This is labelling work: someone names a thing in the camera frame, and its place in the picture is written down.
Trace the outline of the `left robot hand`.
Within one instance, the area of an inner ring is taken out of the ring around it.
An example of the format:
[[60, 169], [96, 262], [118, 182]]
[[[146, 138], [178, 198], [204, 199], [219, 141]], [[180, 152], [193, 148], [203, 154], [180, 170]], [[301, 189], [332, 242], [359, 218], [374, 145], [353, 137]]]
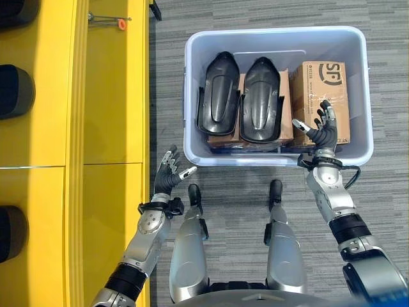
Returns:
[[171, 195], [174, 187], [197, 171], [196, 166], [191, 166], [183, 171], [178, 171], [180, 152], [176, 145], [172, 145], [164, 154], [154, 181], [154, 194]]

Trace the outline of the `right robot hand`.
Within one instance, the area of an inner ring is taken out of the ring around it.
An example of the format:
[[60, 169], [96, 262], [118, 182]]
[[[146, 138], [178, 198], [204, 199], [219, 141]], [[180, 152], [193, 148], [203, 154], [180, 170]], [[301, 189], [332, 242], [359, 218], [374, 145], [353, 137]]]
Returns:
[[314, 143], [316, 149], [330, 149], [334, 152], [337, 145], [337, 120], [332, 104], [323, 100], [317, 115], [318, 118], [314, 119], [316, 128], [296, 118], [292, 119], [292, 124]]

